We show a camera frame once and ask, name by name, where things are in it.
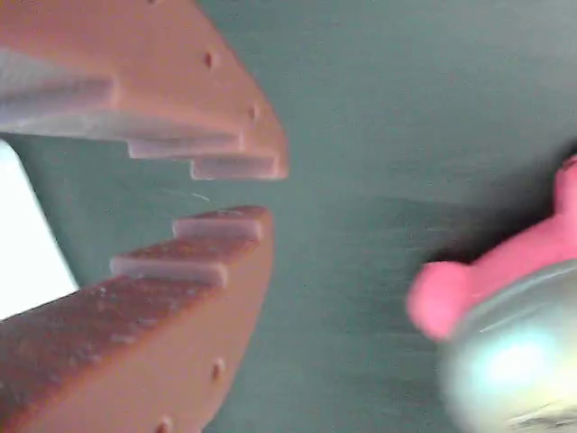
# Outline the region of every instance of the green surface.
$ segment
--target green surface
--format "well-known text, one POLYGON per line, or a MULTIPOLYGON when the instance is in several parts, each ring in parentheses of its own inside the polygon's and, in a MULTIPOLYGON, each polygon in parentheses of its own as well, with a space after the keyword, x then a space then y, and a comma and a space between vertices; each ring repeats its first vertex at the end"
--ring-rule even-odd
POLYGON ((569 1, 203 2, 287 128, 281 183, 192 182, 117 144, 9 137, 82 283, 173 217, 269 207, 277 266, 212 433, 453 433, 403 297, 542 217, 577 135, 569 1), (209 201, 195 194, 208 198, 209 201))

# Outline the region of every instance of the shiny metal surface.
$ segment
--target shiny metal surface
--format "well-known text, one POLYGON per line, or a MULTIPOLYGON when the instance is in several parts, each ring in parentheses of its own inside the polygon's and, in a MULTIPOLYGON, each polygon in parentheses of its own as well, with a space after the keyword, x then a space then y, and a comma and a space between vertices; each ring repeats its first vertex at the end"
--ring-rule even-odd
POLYGON ((472 310, 441 381, 466 432, 577 431, 577 261, 546 267, 472 310))

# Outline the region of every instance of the pink plastic piece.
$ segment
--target pink plastic piece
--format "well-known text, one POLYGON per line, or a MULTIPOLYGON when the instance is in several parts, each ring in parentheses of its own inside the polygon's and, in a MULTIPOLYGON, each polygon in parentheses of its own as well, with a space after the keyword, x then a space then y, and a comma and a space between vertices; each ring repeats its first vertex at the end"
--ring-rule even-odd
POLYGON ((413 323, 446 339, 472 307, 538 269, 577 258, 577 158, 557 172, 555 211, 471 264, 428 263, 408 295, 413 323))

